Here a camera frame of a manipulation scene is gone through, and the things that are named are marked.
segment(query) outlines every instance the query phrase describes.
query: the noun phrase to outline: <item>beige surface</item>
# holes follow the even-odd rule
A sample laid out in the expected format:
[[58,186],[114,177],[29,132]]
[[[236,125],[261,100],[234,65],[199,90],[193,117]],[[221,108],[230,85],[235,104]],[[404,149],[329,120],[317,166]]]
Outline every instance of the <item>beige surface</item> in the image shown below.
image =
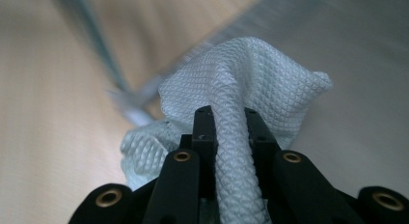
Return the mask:
[[[137,88],[257,0],[93,1]],[[83,41],[51,0],[0,0],[0,223],[65,223],[91,190],[124,183],[132,126]]]

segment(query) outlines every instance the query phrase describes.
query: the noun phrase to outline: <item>crumpled fabric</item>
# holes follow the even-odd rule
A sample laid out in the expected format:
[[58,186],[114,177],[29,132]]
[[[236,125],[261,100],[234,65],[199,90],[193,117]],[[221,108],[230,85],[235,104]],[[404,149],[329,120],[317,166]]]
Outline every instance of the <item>crumpled fabric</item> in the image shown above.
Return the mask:
[[159,88],[166,118],[129,131],[122,168],[137,189],[156,178],[181,134],[192,133],[196,109],[211,105],[219,143],[216,193],[222,223],[271,223],[261,199],[244,107],[257,110],[282,149],[296,137],[309,103],[332,87],[255,38],[221,43],[181,66]]

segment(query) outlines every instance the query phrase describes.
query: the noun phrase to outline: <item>brass insert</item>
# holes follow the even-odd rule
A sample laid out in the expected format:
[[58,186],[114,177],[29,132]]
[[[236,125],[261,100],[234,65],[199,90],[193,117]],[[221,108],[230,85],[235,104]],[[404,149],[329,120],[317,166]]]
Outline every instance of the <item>brass insert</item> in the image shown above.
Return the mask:
[[372,194],[372,198],[379,205],[389,210],[401,211],[405,208],[402,202],[388,193],[376,192]]
[[188,152],[179,152],[174,154],[174,160],[179,162],[184,162],[189,160],[191,157],[190,153]]
[[283,154],[283,158],[290,163],[301,162],[301,157],[298,154],[293,154],[293,153]]
[[123,193],[119,189],[111,188],[99,194],[95,200],[95,203],[99,207],[107,208],[117,204],[122,197]]

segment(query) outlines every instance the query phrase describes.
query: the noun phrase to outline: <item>white cloth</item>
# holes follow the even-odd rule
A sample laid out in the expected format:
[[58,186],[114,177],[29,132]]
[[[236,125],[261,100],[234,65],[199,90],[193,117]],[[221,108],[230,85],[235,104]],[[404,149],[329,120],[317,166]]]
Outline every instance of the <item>white cloth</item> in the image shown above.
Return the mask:
[[192,59],[159,89],[166,116],[129,131],[122,168],[136,189],[160,172],[180,135],[192,132],[194,111],[211,105],[219,143],[216,189],[222,223],[269,223],[248,143],[244,107],[259,111],[283,149],[289,147],[312,99],[331,88],[266,42],[234,39]]

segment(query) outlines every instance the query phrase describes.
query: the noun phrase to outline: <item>black plastic part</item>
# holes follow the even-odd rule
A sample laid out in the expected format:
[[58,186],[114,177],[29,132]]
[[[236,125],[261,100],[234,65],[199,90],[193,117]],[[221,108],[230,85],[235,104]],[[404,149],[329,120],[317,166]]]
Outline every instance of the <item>black plastic part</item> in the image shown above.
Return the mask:
[[187,149],[170,152],[150,196],[142,223],[199,221],[199,156]]
[[409,223],[409,201],[391,189],[380,186],[363,188],[358,203],[367,223]]
[[[409,224],[409,201],[402,195],[367,187],[355,199],[337,191],[306,156],[281,151],[258,112],[245,108],[245,113],[259,187],[274,224]],[[212,111],[205,106],[195,112],[193,133],[183,134],[179,149],[167,155],[159,178],[134,192],[105,184],[90,193],[69,223],[198,223],[199,198],[215,201],[217,148]]]
[[[120,191],[121,199],[112,206],[100,207],[96,204],[98,196],[109,191]],[[132,202],[132,191],[125,185],[108,183],[93,192],[78,207],[70,224],[120,224],[128,219],[127,211]]]
[[132,203],[129,206],[129,215],[123,224],[140,224],[145,216],[150,196],[157,179],[145,184],[132,193]]
[[216,127],[210,106],[199,108],[195,112],[192,133],[192,150],[201,159],[200,197],[215,196],[215,157],[217,154]]
[[364,223],[303,154],[278,152],[273,170],[297,223]]
[[262,197],[270,197],[272,185],[272,166],[274,155],[280,151],[277,140],[271,134],[261,115],[255,110],[245,108],[247,127],[249,130],[249,143],[253,151],[253,160],[256,175],[259,179],[259,188]]

